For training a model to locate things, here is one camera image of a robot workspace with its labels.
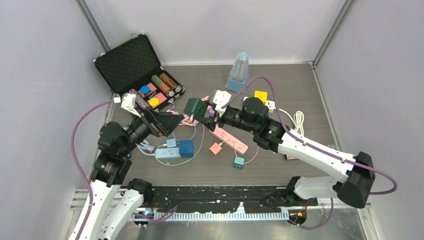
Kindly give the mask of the dark green cube socket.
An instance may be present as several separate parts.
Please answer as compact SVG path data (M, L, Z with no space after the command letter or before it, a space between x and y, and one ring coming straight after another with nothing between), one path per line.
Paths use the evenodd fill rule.
M203 101L201 98L189 98L184 107L183 113L192 120L202 118L205 116L208 107L208 103Z

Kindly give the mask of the dark blue cube socket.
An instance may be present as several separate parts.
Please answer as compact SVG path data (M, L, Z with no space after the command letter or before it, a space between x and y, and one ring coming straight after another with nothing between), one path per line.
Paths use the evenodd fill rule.
M194 142L191 139L179 141L179 155L181 158L192 158L194 154Z

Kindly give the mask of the yellow cube socket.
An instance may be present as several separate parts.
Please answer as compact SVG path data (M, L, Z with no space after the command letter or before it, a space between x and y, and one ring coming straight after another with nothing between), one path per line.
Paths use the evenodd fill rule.
M254 92L254 97L261 100L261 102L265 105L268 100L268 93L266 91L256 90Z

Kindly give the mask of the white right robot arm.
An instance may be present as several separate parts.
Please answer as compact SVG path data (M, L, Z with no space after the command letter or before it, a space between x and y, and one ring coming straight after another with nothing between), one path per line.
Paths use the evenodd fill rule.
M298 134L270 118L268 107L256 97L244 100L241 109L228 106L224 111L218 103L190 98L183 112L211 131L228 125L250 132L260 148L295 156L328 174L313 178L292 177L285 192L291 205L299 205L310 198L338 198L354 208L366 206L376 179L369 154L341 152Z

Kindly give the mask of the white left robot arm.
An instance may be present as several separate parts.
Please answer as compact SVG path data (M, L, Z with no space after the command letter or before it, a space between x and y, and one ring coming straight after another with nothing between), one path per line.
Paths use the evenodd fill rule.
M114 240L138 207L153 202L152 184L140 178L131 180L117 206L111 203L132 165L130 153L149 136L169 136L183 115L143 109L124 128L111 121L100 129L100 154L94 161L88 184L88 197L71 232L71 240Z

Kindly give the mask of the light blue charger plug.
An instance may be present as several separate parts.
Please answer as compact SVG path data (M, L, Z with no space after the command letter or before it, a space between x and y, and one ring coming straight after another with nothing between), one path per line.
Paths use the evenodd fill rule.
M167 148L176 148L178 146L178 141L175 138L170 138L166 140Z

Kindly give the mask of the orange pink charger plug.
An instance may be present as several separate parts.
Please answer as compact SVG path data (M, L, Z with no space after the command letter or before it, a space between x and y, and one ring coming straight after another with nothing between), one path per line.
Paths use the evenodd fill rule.
M222 151L222 145L220 143L215 142L210 148L211 155L218 155Z

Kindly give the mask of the teal charger plug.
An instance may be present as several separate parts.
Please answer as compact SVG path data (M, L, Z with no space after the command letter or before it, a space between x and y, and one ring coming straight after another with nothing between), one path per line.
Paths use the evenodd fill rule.
M245 159L243 157L236 156L233 161L233 167L236 169L243 169L245 164Z

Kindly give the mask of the purple power strip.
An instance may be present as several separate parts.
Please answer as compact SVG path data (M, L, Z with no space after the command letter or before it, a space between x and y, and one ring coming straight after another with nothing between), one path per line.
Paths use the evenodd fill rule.
M209 115L211 116L211 117L215 117L216 115L217 115L217 112L215 111L215 109L214 108L210 108L209 110L208 110L208 112L209 112Z

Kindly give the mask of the pink power strip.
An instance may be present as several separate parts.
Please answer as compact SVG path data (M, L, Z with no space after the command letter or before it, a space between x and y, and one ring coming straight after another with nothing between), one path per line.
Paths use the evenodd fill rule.
M223 128L216 127L214 131L209 130L209 132L219 140L219 144L222 143L230 146L238 154L244 155L249 148L245 143Z

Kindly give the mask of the light blue power strip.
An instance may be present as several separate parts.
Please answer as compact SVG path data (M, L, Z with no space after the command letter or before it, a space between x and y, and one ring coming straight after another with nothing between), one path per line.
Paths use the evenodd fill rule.
M154 156L158 160L179 159L181 158L178 147L157 148Z

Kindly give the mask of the blue wrapped metronome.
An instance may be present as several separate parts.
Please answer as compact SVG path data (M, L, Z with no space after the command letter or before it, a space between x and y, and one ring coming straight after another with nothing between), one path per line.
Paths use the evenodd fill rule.
M226 82L226 89L239 92L249 80L249 56L245 52L237 55Z

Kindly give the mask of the black chip case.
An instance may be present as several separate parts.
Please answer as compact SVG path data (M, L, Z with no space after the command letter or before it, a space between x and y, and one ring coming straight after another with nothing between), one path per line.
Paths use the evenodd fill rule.
M141 33L93 60L112 92L135 90L144 105L164 109L185 94L185 87L162 66L148 36Z

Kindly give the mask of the glittery small cylinder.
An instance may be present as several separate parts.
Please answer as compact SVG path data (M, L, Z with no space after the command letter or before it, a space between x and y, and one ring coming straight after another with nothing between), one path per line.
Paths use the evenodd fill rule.
M283 158L284 158L286 161L290 161L290 160L297 160L297 159L298 159L296 156L293 156L293 155L287 155L287 154L284 154L284 155L283 155Z

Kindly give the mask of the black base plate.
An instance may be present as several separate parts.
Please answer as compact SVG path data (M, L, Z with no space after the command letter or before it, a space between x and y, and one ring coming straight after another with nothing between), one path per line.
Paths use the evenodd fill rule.
M240 204L245 212L276 213L280 207L317 206L318 200L301 199L279 186L154 186L142 207L165 213L234 213Z

